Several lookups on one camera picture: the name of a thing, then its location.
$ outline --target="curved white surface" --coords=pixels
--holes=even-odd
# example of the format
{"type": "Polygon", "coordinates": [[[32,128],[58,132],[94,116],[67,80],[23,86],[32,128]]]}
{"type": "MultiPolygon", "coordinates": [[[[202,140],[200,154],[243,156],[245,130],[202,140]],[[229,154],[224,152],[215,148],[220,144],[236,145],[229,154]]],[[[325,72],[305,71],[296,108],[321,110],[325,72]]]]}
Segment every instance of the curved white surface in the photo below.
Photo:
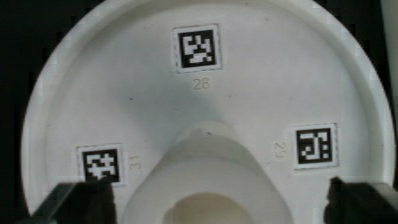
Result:
{"type": "Polygon", "coordinates": [[[227,124],[240,136],[295,223],[321,223],[332,176],[391,184],[383,89],[359,44],[312,1],[99,5],[58,45],[30,99],[21,158],[30,212],[55,184],[80,180],[76,147],[119,143],[128,179],[113,188],[121,217],[177,133],[206,120],[227,124]],[[206,24],[220,28],[222,69],[177,74],[172,29],[206,24]],[[202,78],[211,86],[195,90],[202,78]],[[296,171],[289,129],[321,123],[337,124],[339,165],[296,171]],[[282,159],[275,142],[286,145],[282,159]]]}

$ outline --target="black background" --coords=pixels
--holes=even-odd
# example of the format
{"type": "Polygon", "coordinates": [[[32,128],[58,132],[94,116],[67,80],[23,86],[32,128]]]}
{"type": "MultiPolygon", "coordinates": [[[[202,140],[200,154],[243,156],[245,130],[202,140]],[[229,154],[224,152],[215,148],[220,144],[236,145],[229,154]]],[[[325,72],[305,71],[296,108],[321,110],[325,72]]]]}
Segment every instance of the black background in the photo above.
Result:
{"type": "MultiPolygon", "coordinates": [[[[0,223],[28,216],[19,180],[25,109],[58,41],[101,0],[0,0],[0,223]]],[[[366,50],[391,99],[380,0],[316,0],[366,50]]]]}

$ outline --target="circular hole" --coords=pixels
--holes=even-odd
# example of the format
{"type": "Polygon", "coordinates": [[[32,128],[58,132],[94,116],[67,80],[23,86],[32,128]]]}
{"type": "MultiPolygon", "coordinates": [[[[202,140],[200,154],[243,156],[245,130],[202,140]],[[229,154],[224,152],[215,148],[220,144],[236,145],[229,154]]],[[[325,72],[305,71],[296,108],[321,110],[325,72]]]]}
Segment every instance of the circular hole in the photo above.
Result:
{"type": "Polygon", "coordinates": [[[195,194],[176,203],[163,224],[252,224],[250,216],[236,202],[218,194],[195,194]]]}

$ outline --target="white ceramic dish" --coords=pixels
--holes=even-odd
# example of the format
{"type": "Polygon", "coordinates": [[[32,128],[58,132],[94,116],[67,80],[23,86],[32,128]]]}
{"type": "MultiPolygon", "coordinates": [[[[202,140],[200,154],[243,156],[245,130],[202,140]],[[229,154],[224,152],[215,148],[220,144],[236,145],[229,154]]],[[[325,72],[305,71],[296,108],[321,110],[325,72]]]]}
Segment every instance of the white ceramic dish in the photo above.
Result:
{"type": "Polygon", "coordinates": [[[392,183],[391,111],[375,69],[309,0],[106,1],[44,66],[23,129],[30,212],[81,180],[78,148],[117,144],[117,217],[186,127],[224,123],[282,195],[295,223],[321,223],[328,178],[392,183]],[[177,69],[176,30],[216,27],[218,65],[177,69]],[[334,125],[336,163],[295,166],[300,127],[334,125]]]}

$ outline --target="black and white square marker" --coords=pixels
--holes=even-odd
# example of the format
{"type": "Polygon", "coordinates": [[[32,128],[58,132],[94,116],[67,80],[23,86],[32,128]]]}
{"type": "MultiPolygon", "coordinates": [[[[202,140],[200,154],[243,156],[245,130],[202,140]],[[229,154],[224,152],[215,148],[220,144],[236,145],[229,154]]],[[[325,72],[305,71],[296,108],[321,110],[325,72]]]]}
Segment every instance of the black and white square marker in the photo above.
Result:
{"type": "Polygon", "coordinates": [[[220,69],[220,38],[215,24],[172,30],[177,73],[220,69]]]}
{"type": "Polygon", "coordinates": [[[293,128],[295,169],[337,166],[336,124],[293,128]]]}
{"type": "Polygon", "coordinates": [[[80,180],[97,181],[110,177],[112,186],[124,184],[121,145],[78,147],[80,180]]]}

